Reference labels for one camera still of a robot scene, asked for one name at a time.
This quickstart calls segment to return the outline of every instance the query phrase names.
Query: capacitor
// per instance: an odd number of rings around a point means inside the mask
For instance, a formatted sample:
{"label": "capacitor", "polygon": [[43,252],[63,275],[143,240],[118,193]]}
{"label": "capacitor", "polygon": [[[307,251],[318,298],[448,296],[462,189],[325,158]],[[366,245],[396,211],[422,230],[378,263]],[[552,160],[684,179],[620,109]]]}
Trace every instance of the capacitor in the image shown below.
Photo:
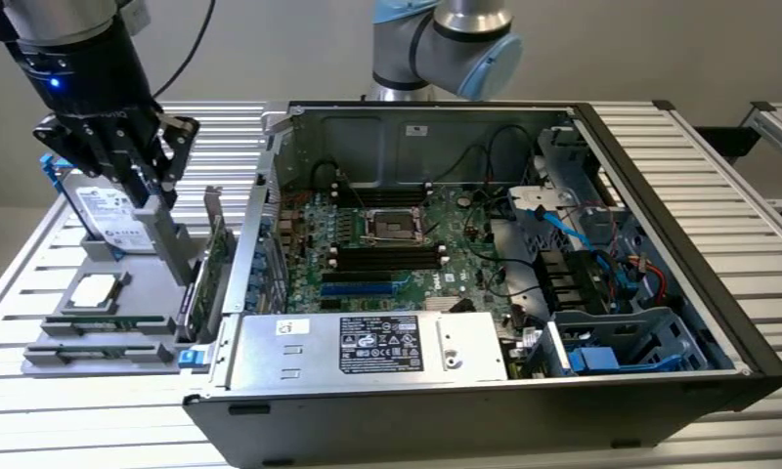
{"label": "capacitor", "polygon": [[456,203],[458,204],[458,208],[464,208],[468,209],[473,206],[473,200],[466,197],[465,195],[462,195],[461,197],[458,197],[456,199]]}

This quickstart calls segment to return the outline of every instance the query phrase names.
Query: white wall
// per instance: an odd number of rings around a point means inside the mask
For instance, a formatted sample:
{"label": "white wall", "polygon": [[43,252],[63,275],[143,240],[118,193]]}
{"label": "white wall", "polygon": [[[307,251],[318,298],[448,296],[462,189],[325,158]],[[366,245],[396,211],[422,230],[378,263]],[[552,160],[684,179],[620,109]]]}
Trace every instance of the white wall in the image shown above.
{"label": "white wall", "polygon": [[[782,101],[782,0],[513,0],[528,52],[504,99],[668,99],[695,123],[736,123]],[[189,52],[206,0],[148,0],[136,38],[154,86]],[[221,0],[197,59],[166,99],[354,98],[370,79],[372,0]],[[0,46],[0,204],[44,205],[30,129],[43,105]],[[782,158],[761,179],[782,196]]]}

